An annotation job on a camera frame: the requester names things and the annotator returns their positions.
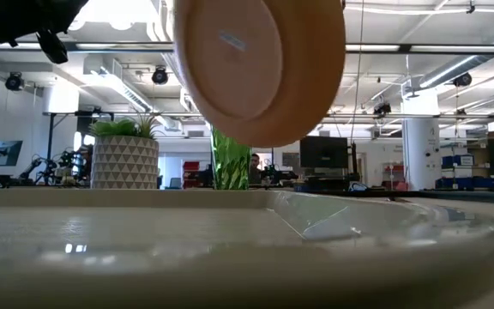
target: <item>wooden disc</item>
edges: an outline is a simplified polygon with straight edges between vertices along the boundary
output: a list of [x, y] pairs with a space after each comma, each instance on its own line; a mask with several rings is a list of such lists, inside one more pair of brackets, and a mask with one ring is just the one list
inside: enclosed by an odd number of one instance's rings
[[340, 1], [177, 0], [176, 53], [190, 95], [226, 136], [278, 147], [306, 136], [340, 85]]

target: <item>ceiling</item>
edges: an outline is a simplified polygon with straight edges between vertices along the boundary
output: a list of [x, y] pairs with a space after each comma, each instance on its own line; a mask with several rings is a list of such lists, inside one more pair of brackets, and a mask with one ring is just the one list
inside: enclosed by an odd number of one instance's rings
[[[348, 43], [386, 43], [386, 44], [488, 44], [494, 41], [494, 13], [485, 10], [494, 9], [494, 0], [476, 0], [476, 10], [467, 14], [469, 0], [347, 0], [346, 1], [346, 36]], [[428, 15], [429, 11], [448, 12], [464, 10], [454, 14]], [[117, 41], [150, 41], [147, 35], [147, 24], [144, 21], [135, 23], [130, 29], [120, 31], [107, 22], [87, 22], [78, 31], [70, 31], [63, 35], [64, 40], [81, 42], [117, 42]], [[80, 81], [85, 73], [82, 61], [87, 55], [70, 54], [70, 61], [58, 68]], [[178, 102], [180, 84], [173, 75], [165, 86], [156, 86], [151, 76], [156, 66], [166, 65], [165, 59], [157, 53], [106, 53], [101, 55], [106, 61], [116, 59], [123, 66], [123, 79], [132, 88], [154, 104], [159, 104], [167, 112], [185, 112]], [[344, 76], [338, 89], [334, 104], [340, 112], [372, 112], [375, 105], [372, 98], [392, 82], [405, 76], [422, 76], [440, 68], [458, 56], [444, 55], [356, 55], [349, 54], [346, 58]], [[0, 76], [6, 76], [6, 63], [44, 63], [48, 60], [41, 52], [8, 52], [0, 51]], [[469, 72], [473, 77], [473, 85], [494, 76], [494, 59], [482, 64]], [[51, 73], [43, 76], [25, 75], [36, 80], [41, 86], [50, 86]], [[86, 86], [85, 89], [95, 92], [99, 99], [107, 100], [117, 109], [127, 109], [127, 102], [119, 96], [99, 87]], [[485, 100], [494, 96], [494, 80], [484, 82], [470, 91], [457, 97], [457, 89], [452, 85], [437, 87], [439, 93], [440, 112], [450, 112], [459, 106]], [[393, 111], [400, 110], [400, 100], [391, 100]], [[493, 113], [494, 102], [484, 104], [470, 110], [472, 113]]]

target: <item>round wooden plate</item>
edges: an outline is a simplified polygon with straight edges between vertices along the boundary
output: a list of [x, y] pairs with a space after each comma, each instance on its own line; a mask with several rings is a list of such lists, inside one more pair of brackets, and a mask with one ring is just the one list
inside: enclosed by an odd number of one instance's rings
[[278, 147], [325, 117], [346, 56], [341, 1], [177, 0], [175, 14], [186, 86], [226, 136]]

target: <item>white geometric planter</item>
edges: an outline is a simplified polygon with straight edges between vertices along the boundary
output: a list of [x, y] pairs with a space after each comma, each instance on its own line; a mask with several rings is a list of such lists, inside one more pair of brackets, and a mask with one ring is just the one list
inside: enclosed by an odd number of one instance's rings
[[97, 137], [91, 188], [157, 189], [160, 145], [134, 136]]

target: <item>green glass vase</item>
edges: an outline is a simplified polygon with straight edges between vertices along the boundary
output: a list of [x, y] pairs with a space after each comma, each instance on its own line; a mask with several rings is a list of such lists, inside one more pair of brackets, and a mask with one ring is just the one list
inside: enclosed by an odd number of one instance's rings
[[250, 148], [211, 128], [214, 188], [216, 190], [248, 190]]

